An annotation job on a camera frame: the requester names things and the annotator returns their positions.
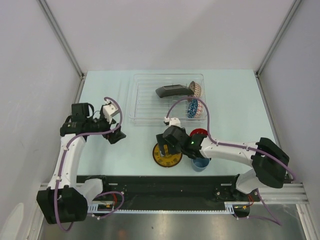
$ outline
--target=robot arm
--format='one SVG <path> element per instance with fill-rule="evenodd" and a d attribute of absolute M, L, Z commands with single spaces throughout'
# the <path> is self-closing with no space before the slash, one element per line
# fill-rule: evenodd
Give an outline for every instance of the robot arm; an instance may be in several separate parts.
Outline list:
<path fill-rule="evenodd" d="M 259 142 L 248 143 L 220 142 L 214 139 L 215 142 L 212 142 L 204 134 L 189 136 L 181 128 L 178 118 L 165 118 L 164 122 L 169 127 L 163 134 L 156 136 L 162 154 L 165 152 L 164 145 L 167 145 L 170 154 L 183 153 L 192 159 L 226 159 L 250 166 L 251 170 L 235 176 L 234 188 L 243 194 L 249 194 L 262 186 L 282 188 L 286 170 L 270 157 L 255 151 L 262 150 L 288 166 L 289 157 L 270 139 L 262 137 Z"/>
<path fill-rule="evenodd" d="M 99 118 L 94 118 L 94 115 L 90 116 L 89 107 L 94 114 L 94 108 L 89 103 L 77 103 L 71 106 L 72 114 L 60 128 L 60 152 L 53 176 L 47 189 L 40 190 L 37 194 L 37 202 L 49 224 L 57 223 L 54 207 L 57 180 L 60 181 L 57 189 L 57 209 L 61 223 L 83 221 L 87 216 L 88 204 L 103 191 L 102 180 L 98 178 L 89 179 L 77 188 L 77 171 L 88 135 L 108 132 L 111 125 L 116 124 L 113 117 L 119 113 L 119 109 L 112 102 L 106 101 L 100 109 Z M 102 136 L 111 144 L 126 137 L 121 132 L 121 127 Z"/>

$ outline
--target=yellow plate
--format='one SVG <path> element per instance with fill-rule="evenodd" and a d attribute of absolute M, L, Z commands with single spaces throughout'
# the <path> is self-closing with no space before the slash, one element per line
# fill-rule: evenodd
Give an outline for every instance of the yellow plate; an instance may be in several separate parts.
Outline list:
<path fill-rule="evenodd" d="M 153 159 L 161 167 L 165 167 L 165 168 L 173 167 L 178 163 L 180 163 L 182 159 L 182 153 L 173 154 L 173 155 L 169 154 L 167 145 L 164 145 L 164 153 L 165 155 L 162 156 L 158 144 L 156 144 L 152 150 Z"/>

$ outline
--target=cable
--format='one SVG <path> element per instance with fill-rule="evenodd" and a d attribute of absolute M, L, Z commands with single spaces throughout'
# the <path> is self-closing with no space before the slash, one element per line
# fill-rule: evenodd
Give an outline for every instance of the cable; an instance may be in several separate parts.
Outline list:
<path fill-rule="evenodd" d="M 89 107 L 91 108 L 92 114 L 94 114 L 95 112 L 95 108 L 92 104 L 88 103 Z"/>
<path fill-rule="evenodd" d="M 117 204 L 118 200 L 117 200 L 117 197 L 114 193 L 112 194 L 112 196 L 113 196 L 113 206 L 115 206 Z"/>
<path fill-rule="evenodd" d="M 252 198 L 251 195 L 248 195 L 248 198 L 249 198 L 249 201 L 252 202 L 252 203 L 250 203 L 250 205 L 249 205 L 249 207 L 251 207 L 251 206 L 255 203 L 255 201 L 254 201 L 254 199 Z"/>
<path fill-rule="evenodd" d="M 270 208 L 268 207 L 268 205 L 265 203 L 265 201 L 262 199 L 260 192 L 258 189 L 255 190 L 258 194 L 258 197 L 261 201 L 261 203 L 263 204 L 264 208 L 268 211 L 268 213 L 273 217 L 269 218 L 269 217 L 265 217 L 265 216 L 245 216 L 245 217 L 238 217 L 236 214 L 234 214 L 233 216 L 238 220 L 238 219 L 261 219 L 261 220 L 267 220 L 270 222 L 273 222 L 275 224 L 278 224 L 279 226 L 282 226 L 282 222 L 272 213 L 272 211 L 270 210 Z"/>
<path fill-rule="evenodd" d="M 64 232 L 69 232 L 71 227 L 73 226 L 73 222 L 70 224 L 70 226 L 65 229 L 62 225 L 61 225 L 61 222 L 60 222 L 60 218 L 59 218 L 59 212 L 58 212 L 58 188 L 59 188 L 59 183 L 60 183 L 60 177 L 62 175 L 62 170 L 63 170 L 63 166 L 64 166 L 64 162 L 65 162 L 65 159 L 66 159 L 66 155 L 67 155 L 67 152 L 69 150 L 69 147 L 71 145 L 71 143 L 79 138 L 79 137 L 83 137 L 83 136 L 89 136 L 89 135 L 105 135 L 105 134 L 110 134 L 112 132 L 114 132 L 115 130 L 117 130 L 118 128 L 120 128 L 121 124 L 122 124 L 122 120 L 123 120 L 123 113 L 121 111 L 121 108 L 119 106 L 119 104 L 114 100 L 112 99 L 111 97 L 108 97 L 106 96 L 104 98 L 104 100 L 110 100 L 112 101 L 116 106 L 117 108 L 119 109 L 119 113 L 120 113 L 120 120 L 119 120 L 119 124 L 116 125 L 115 128 L 111 129 L 111 130 L 108 130 L 108 131 L 103 131 L 103 132 L 86 132 L 86 133 L 81 133 L 79 135 L 76 135 L 74 136 L 73 138 L 70 139 L 70 141 L 66 144 L 65 146 L 65 150 L 63 151 L 63 154 L 62 154 L 62 157 L 61 157 L 61 162 L 60 162 L 60 166 L 59 166 L 59 171 L 58 171 L 58 174 L 57 174 L 57 180 L 55 181 L 55 189 L 54 189 L 54 192 L 53 192 L 53 207 L 54 207 L 54 216 L 55 216 L 55 219 L 56 219 L 56 223 L 57 225 L 59 226 L 59 228 L 64 231 Z"/>
<path fill-rule="evenodd" d="M 188 100 L 188 99 L 196 99 L 198 101 L 200 101 L 205 110 L 206 110 L 206 115 L 207 115 L 207 127 L 206 127 L 206 130 L 208 132 L 208 138 L 216 145 L 220 145 L 220 146 L 226 146 L 226 147 L 232 147 L 232 148 L 239 148 L 239 149 L 247 149 L 247 146 L 245 145 L 239 145 L 239 144 L 232 144 L 232 143 L 226 143 L 226 142 L 217 142 L 216 140 L 214 140 L 212 137 L 211 137 L 211 134 L 210 134 L 210 113 L 209 113 L 209 110 L 208 110 L 208 107 L 206 105 L 206 103 L 204 101 L 202 101 L 200 98 L 198 97 L 194 97 L 194 96 L 187 96 L 187 97 L 182 97 L 180 98 L 178 101 L 176 101 L 169 109 L 166 117 L 169 118 L 169 115 L 172 111 L 172 109 L 180 102 L 182 101 L 185 101 L 185 100 Z M 279 159 L 277 159 L 276 157 L 272 156 L 271 154 L 269 154 L 268 152 L 265 152 L 265 151 L 262 151 L 260 149 L 256 149 L 256 148 L 253 148 L 253 147 L 248 147 L 248 150 L 251 150 L 251 151 L 254 151 L 254 152 L 257 152 L 257 153 L 260 153 L 262 155 L 265 155 L 269 158 L 271 158 L 272 160 L 274 160 L 275 162 L 277 162 L 278 164 L 280 164 L 285 170 L 288 171 L 288 173 L 290 173 L 292 175 L 292 180 L 295 180 L 297 177 L 295 175 L 295 173 L 288 167 L 286 166 L 283 162 L 281 162 Z M 234 216 L 236 217 L 236 219 L 263 219 L 263 220 L 268 220 L 268 221 L 271 221 L 275 224 L 278 224 L 279 226 L 282 226 L 282 223 L 280 222 L 280 220 L 278 220 L 274 214 L 271 212 L 270 208 L 267 206 L 267 204 L 265 203 L 265 201 L 262 199 L 260 193 L 259 193 L 259 190 L 256 189 L 256 192 L 258 194 L 258 197 L 260 199 L 260 201 L 262 202 L 263 206 L 265 207 L 265 209 L 268 211 L 268 213 L 274 218 L 271 219 L 271 218 L 268 218 L 268 217 L 264 217 L 264 216 L 248 216 L 248 217 L 237 217 L 236 214 L 234 214 Z"/>
<path fill-rule="evenodd" d="M 188 100 L 188 99 L 196 99 L 198 101 L 200 101 L 205 110 L 206 110 L 206 115 L 207 115 L 207 132 L 208 132 L 208 138 L 214 143 L 214 144 L 217 144 L 217 145 L 220 145 L 220 146 L 226 146 L 226 147 L 232 147 L 232 148 L 238 148 L 238 149 L 246 149 L 247 146 L 245 145 L 239 145 L 239 144 L 232 144 L 232 143 L 226 143 L 226 142 L 217 142 L 216 140 L 214 140 L 212 137 L 211 137 L 211 133 L 210 133 L 210 113 L 209 113 L 209 110 L 208 110 L 208 107 L 206 105 L 206 103 L 204 101 L 202 101 L 200 98 L 198 97 L 194 97 L 194 96 L 186 96 L 186 97 L 182 97 L 180 98 L 178 101 L 176 101 L 169 109 L 166 117 L 169 118 L 169 114 L 171 113 L 172 109 L 180 102 L 182 101 L 185 101 L 185 100 Z M 254 151 L 254 152 L 257 152 L 257 153 L 260 153 L 262 155 L 265 155 L 269 158 L 271 158 L 272 160 L 274 160 L 275 162 L 277 162 L 278 164 L 280 164 L 285 170 L 287 170 L 291 175 L 292 175 L 292 180 L 295 180 L 297 177 L 296 177 L 296 174 L 293 173 L 293 171 L 288 167 L 286 166 L 283 162 L 281 162 L 279 159 L 277 159 L 276 157 L 272 156 L 271 154 L 269 154 L 268 152 L 265 152 L 265 151 L 262 151 L 260 149 L 256 149 L 256 148 L 253 148 L 253 147 L 248 147 L 249 150 L 251 151 Z"/>
<path fill-rule="evenodd" d="M 107 213 L 107 214 L 105 214 L 105 215 L 103 215 L 103 216 L 95 216 L 95 215 L 93 214 L 92 216 L 93 216 L 93 217 L 96 217 L 98 220 L 99 220 L 99 219 L 105 219 L 106 217 L 110 216 L 110 215 L 113 214 L 115 211 L 117 211 L 118 209 L 120 209 L 120 208 L 122 207 L 122 205 L 124 204 L 124 202 L 125 202 L 125 196 L 124 196 L 121 192 L 119 192 L 119 191 L 107 191 L 107 192 L 103 192 L 103 193 L 98 194 L 98 195 L 96 196 L 96 198 L 101 197 L 101 196 L 104 196 L 104 195 L 108 195 L 108 194 L 119 194 L 119 195 L 121 195 L 121 197 L 122 197 L 121 203 L 120 203 L 120 205 L 119 205 L 117 208 L 113 209 L 111 212 L 109 212 L 109 213 Z"/>
<path fill-rule="evenodd" d="M 95 112 L 92 114 L 92 116 L 90 116 L 89 118 L 90 118 L 90 119 L 93 119 L 94 116 L 95 116 L 95 114 L 98 113 L 98 112 L 100 112 L 100 110 L 95 111 Z"/>

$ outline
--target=light blue table surface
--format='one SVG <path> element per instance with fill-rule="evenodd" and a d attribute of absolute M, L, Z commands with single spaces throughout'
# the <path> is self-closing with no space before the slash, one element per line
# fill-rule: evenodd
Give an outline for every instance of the light blue table surface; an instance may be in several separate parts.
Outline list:
<path fill-rule="evenodd" d="M 274 141 L 252 70 L 89 71 L 80 102 L 91 103 L 95 110 L 99 110 L 105 96 L 115 99 L 124 114 L 122 131 L 127 137 L 113 145 L 102 136 L 88 137 L 78 175 L 217 176 L 241 174 L 250 169 L 237 162 L 212 159 L 204 171 L 196 172 L 186 156 L 174 167 L 165 168 L 156 164 L 152 149 L 157 143 L 156 134 L 163 133 L 166 126 L 137 126 L 129 119 L 133 78 L 135 74 L 143 73 L 203 74 L 212 136 L 220 141 L 241 143 L 256 142 L 260 137 Z M 206 128 L 206 122 L 202 126 L 186 127 L 186 131 L 189 134 L 199 127 Z"/>

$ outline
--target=white cable clip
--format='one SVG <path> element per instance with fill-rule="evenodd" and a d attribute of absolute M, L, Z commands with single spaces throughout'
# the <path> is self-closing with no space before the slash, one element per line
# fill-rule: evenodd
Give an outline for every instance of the white cable clip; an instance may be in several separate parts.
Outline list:
<path fill-rule="evenodd" d="M 170 118 L 169 117 L 164 117 L 164 123 L 169 123 L 170 122 Z"/>
<path fill-rule="evenodd" d="M 111 101 L 109 99 L 104 100 L 105 104 L 109 105 L 111 103 Z"/>

